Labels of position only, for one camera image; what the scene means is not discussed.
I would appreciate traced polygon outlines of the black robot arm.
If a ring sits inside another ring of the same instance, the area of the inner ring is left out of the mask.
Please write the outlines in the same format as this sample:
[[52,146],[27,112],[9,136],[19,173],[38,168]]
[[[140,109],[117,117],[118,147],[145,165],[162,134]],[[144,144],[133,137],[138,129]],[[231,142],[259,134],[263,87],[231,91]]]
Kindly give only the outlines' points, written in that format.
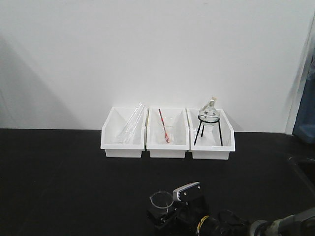
[[310,208],[274,221],[245,220],[229,210],[216,217],[203,196],[153,205],[146,211],[157,236],[313,236],[315,209]]

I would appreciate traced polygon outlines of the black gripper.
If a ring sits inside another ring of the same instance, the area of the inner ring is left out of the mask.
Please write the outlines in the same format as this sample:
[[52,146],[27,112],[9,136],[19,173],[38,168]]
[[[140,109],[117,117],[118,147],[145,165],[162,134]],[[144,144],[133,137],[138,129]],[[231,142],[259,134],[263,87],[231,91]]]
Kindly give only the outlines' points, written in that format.
[[175,202],[175,209],[162,211],[146,210],[149,220],[154,221],[156,231],[172,230],[177,236],[196,236],[200,220],[209,215],[209,204],[204,195],[188,202]]

